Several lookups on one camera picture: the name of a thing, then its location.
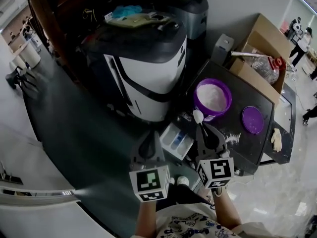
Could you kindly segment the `person's printed beige shirt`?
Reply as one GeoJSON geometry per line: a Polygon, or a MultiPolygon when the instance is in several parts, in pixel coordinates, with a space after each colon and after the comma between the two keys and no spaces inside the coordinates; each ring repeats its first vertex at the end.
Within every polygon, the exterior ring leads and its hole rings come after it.
{"type": "Polygon", "coordinates": [[[250,222],[228,229],[204,203],[176,204],[157,212],[157,238],[276,238],[263,223],[250,222]]]}

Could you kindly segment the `black metal bench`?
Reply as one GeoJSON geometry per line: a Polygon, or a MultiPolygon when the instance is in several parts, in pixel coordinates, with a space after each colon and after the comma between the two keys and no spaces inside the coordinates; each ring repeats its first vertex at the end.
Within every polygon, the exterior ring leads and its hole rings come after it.
{"type": "Polygon", "coordinates": [[[287,164],[290,162],[296,127],[296,94],[286,83],[283,86],[279,103],[274,111],[270,125],[269,138],[264,145],[264,153],[260,162],[261,166],[269,164],[287,164]],[[280,152],[273,150],[271,138],[274,129],[281,133],[282,149],[280,152]]]}

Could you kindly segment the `white plastic spoon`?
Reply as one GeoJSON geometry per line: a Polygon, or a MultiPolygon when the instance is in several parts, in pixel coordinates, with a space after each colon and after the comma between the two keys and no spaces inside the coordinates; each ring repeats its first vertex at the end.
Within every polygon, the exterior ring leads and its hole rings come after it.
{"type": "Polygon", "coordinates": [[[203,120],[204,120],[204,115],[200,110],[193,110],[193,117],[196,122],[196,124],[200,127],[203,135],[207,136],[208,134],[206,133],[204,126],[203,126],[203,120]]]}

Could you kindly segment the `blue crumpled cloth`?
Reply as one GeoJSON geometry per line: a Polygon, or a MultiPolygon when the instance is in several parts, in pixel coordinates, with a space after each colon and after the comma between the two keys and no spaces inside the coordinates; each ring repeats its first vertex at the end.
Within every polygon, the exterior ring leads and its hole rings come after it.
{"type": "Polygon", "coordinates": [[[142,8],[139,5],[117,6],[112,12],[113,18],[122,18],[136,13],[141,13],[142,8]]]}

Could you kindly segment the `white and black washing machine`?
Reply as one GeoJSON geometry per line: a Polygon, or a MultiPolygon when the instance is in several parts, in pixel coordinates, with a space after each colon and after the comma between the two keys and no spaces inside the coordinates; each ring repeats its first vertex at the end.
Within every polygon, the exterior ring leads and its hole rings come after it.
{"type": "Polygon", "coordinates": [[[82,41],[79,49],[107,104],[124,114],[160,122],[185,67],[187,35],[184,24],[174,15],[154,12],[171,19],[135,29],[105,22],[82,41]]]}

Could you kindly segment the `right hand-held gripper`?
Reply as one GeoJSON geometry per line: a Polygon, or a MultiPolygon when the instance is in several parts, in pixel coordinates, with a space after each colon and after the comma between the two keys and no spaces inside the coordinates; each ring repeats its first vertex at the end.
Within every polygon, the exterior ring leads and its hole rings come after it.
{"type": "Polygon", "coordinates": [[[234,161],[230,157],[224,135],[210,124],[207,125],[207,134],[208,137],[204,128],[197,126],[196,172],[204,188],[224,187],[234,177],[234,161]]]}

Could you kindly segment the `purple tub of powder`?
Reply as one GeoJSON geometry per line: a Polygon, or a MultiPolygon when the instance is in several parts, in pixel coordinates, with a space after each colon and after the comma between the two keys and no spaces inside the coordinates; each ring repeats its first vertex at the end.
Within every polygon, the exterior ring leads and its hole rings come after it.
{"type": "Polygon", "coordinates": [[[202,112],[205,122],[225,114],[232,103],[229,88],[222,81],[213,78],[206,78],[198,83],[193,99],[194,109],[202,112]]]}

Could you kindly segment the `grey rounded appliance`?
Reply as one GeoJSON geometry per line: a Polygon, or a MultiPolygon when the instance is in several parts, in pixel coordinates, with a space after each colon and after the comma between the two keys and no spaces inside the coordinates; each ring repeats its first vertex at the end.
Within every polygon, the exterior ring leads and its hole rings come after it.
{"type": "Polygon", "coordinates": [[[151,0],[158,10],[176,15],[186,27],[187,38],[206,35],[209,4],[207,0],[151,0]]]}

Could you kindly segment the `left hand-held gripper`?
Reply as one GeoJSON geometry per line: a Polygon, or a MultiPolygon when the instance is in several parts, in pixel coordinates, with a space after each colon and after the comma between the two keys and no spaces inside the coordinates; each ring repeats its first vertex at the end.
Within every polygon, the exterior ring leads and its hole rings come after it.
{"type": "Polygon", "coordinates": [[[167,198],[170,171],[157,131],[149,130],[136,141],[131,149],[130,167],[133,192],[141,202],[167,198]],[[154,156],[157,162],[151,161],[154,156]]]}

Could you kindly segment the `black square table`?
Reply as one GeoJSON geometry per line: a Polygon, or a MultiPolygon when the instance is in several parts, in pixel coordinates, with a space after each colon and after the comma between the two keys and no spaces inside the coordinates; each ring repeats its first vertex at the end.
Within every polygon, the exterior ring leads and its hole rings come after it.
{"type": "Polygon", "coordinates": [[[220,80],[229,88],[232,95],[232,103],[228,111],[209,124],[220,131],[225,138],[239,137],[238,142],[227,144],[230,156],[234,158],[234,167],[240,170],[243,176],[253,175],[260,165],[264,147],[269,139],[274,103],[252,85],[226,68],[207,60],[198,72],[185,76],[168,118],[190,137],[196,137],[197,124],[192,115],[194,90],[200,81],[207,78],[220,80]],[[264,118],[263,129],[258,134],[248,132],[242,123],[242,112],[248,106],[257,108],[264,118]]]}

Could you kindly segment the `white detergent drawer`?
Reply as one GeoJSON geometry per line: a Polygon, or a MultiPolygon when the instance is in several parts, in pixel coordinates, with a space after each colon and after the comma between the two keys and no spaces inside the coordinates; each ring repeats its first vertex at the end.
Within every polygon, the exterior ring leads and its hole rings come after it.
{"type": "Polygon", "coordinates": [[[162,148],[180,161],[183,161],[194,140],[176,125],[170,123],[160,136],[162,148]]]}

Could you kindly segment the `brown cardboard box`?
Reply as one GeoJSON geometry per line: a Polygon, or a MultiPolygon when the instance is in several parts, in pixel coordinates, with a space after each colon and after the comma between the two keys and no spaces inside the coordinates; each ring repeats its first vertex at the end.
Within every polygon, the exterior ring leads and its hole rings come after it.
{"type": "MultiPolygon", "coordinates": [[[[282,58],[283,62],[287,62],[292,50],[292,45],[279,29],[260,13],[249,35],[235,50],[238,52],[251,52],[253,49],[257,49],[261,53],[274,58],[282,58]]],[[[251,66],[243,61],[243,59],[232,58],[229,64],[231,65],[230,72],[255,87],[275,105],[279,104],[279,97],[283,89],[286,70],[281,71],[277,81],[271,85],[251,68],[251,66]]]]}

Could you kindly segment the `white work glove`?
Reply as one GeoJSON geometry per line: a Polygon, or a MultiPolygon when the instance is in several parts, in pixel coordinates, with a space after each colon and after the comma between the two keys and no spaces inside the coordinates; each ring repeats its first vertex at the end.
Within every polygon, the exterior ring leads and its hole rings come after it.
{"type": "Polygon", "coordinates": [[[278,128],[273,129],[273,135],[271,137],[271,143],[273,144],[273,150],[280,152],[282,150],[282,136],[278,128]]]}

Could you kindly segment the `person's left forearm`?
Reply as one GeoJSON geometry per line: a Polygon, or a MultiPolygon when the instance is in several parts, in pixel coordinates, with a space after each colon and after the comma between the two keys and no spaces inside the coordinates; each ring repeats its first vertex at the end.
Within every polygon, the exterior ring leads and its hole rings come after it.
{"type": "Polygon", "coordinates": [[[140,204],[136,222],[135,235],[144,238],[157,237],[156,202],[144,202],[140,204]]]}

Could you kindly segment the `grey rectangular box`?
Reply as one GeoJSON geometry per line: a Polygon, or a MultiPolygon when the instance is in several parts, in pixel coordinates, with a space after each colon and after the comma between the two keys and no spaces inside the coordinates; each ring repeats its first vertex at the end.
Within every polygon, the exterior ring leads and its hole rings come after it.
{"type": "Polygon", "coordinates": [[[222,66],[227,58],[228,53],[234,46],[234,39],[227,36],[226,34],[222,34],[217,40],[212,54],[211,61],[222,66]]]}

